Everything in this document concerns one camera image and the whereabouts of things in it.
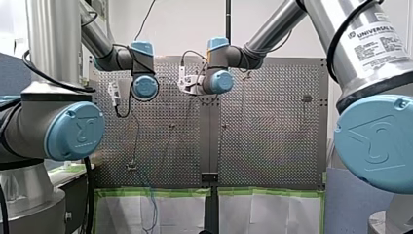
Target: metal pegboard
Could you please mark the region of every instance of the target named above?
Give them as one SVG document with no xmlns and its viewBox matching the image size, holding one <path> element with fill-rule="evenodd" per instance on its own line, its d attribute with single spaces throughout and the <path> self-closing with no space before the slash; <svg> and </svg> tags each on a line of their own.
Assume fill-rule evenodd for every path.
<svg viewBox="0 0 413 234">
<path fill-rule="evenodd" d="M 176 86 L 179 62 L 180 57 L 155 59 L 160 92 L 150 102 L 132 98 L 132 114 L 127 119 L 116 117 L 107 87 L 117 79 L 131 79 L 131 73 L 99 72 L 91 65 L 92 80 L 98 81 L 96 103 L 106 121 L 106 133 L 97 151 L 101 159 L 95 177 L 98 187 L 148 183 L 155 187 L 201 186 L 200 105 Z M 187 72 L 199 69 L 194 58 L 188 57 L 186 65 Z M 122 114 L 127 106 L 123 100 Z"/>
<path fill-rule="evenodd" d="M 219 186 L 320 189 L 328 75 L 318 58 L 267 58 L 221 99 Z"/>
</svg>

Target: blue joint cap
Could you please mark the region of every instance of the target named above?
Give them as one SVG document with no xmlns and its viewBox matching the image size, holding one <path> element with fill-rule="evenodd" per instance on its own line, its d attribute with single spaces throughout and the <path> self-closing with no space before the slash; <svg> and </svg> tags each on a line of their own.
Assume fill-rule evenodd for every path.
<svg viewBox="0 0 413 234">
<path fill-rule="evenodd" d="M 377 95 L 343 112 L 334 133 L 343 163 L 361 180 L 413 194 L 413 97 Z"/>
<path fill-rule="evenodd" d="M 152 76 L 142 75 L 133 81 L 132 90 L 138 98 L 152 98 L 158 89 L 158 82 Z"/>
<path fill-rule="evenodd" d="M 207 48 L 209 51 L 213 51 L 229 45 L 230 42 L 226 37 L 214 37 L 207 42 Z"/>
<path fill-rule="evenodd" d="M 215 72 L 210 78 L 210 88 L 215 94 L 223 94 L 232 90 L 234 77 L 226 70 Z"/>
<path fill-rule="evenodd" d="M 154 56 L 154 48 L 151 43 L 145 41 L 134 41 L 131 43 L 131 49 L 143 53 L 146 56 Z"/>
<path fill-rule="evenodd" d="M 71 104 L 52 121 L 45 136 L 45 151 L 56 161 L 80 160 L 91 155 L 104 133 L 104 118 L 91 102 Z"/>
</svg>

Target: white cloth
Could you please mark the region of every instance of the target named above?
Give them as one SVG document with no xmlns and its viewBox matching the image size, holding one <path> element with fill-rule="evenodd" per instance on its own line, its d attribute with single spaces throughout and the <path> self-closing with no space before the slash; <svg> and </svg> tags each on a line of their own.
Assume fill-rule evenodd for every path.
<svg viewBox="0 0 413 234">
<path fill-rule="evenodd" d="M 279 195 L 219 197 L 225 234 L 320 234 L 321 198 Z"/>
<path fill-rule="evenodd" d="M 155 198 L 158 208 L 153 234 L 198 234 L 204 227 L 205 197 Z M 145 234 L 153 225 L 150 197 L 105 197 L 97 202 L 98 234 Z"/>
</svg>

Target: green tape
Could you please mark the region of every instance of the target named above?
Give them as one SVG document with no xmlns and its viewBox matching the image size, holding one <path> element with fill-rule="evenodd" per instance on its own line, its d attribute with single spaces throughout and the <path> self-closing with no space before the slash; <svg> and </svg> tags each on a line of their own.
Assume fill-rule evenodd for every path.
<svg viewBox="0 0 413 234">
<path fill-rule="evenodd" d="M 96 224 L 97 224 L 97 202 L 99 201 L 98 194 L 94 192 L 94 229 L 93 234 L 96 234 Z"/>
<path fill-rule="evenodd" d="M 180 197 L 207 197 L 210 196 L 210 189 L 161 189 L 154 188 L 154 197 L 180 198 Z M 99 198 L 103 197 L 150 197 L 149 188 L 117 188 L 117 189 L 96 189 Z"/>
<path fill-rule="evenodd" d="M 219 196 L 240 196 L 240 195 L 274 195 L 284 197 L 302 197 L 302 198 L 319 198 L 322 196 L 322 192 L 312 190 L 289 190 L 289 189 L 273 189 L 273 188 L 218 188 Z"/>
<path fill-rule="evenodd" d="M 322 183 L 327 184 L 327 172 L 322 173 Z"/>
<path fill-rule="evenodd" d="M 319 234 L 324 234 L 324 226 L 325 226 L 325 192 L 320 192 L 322 194 L 321 198 L 321 207 L 319 208 Z"/>
<path fill-rule="evenodd" d="M 50 170 L 49 173 L 56 173 L 56 172 L 79 173 L 79 172 L 85 171 L 85 170 L 86 170 L 85 165 L 69 166 L 69 167 L 67 167 L 67 169 L 65 169 L 63 166 L 60 166 L 58 168 Z"/>
<path fill-rule="evenodd" d="M 242 188 L 242 187 L 235 187 L 235 188 L 218 188 L 218 195 L 219 196 L 245 196 L 245 195 L 252 195 L 253 188 Z"/>
</svg>

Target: label sticker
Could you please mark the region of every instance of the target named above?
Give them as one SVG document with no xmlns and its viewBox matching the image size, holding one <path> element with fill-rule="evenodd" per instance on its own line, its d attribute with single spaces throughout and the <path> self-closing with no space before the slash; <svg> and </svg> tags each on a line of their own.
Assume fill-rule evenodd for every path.
<svg viewBox="0 0 413 234">
<path fill-rule="evenodd" d="M 378 21 L 389 21 L 389 16 L 386 13 L 375 13 Z"/>
<path fill-rule="evenodd" d="M 410 59 L 403 42 L 389 22 L 373 22 L 348 33 L 364 71 L 398 60 Z"/>
</svg>

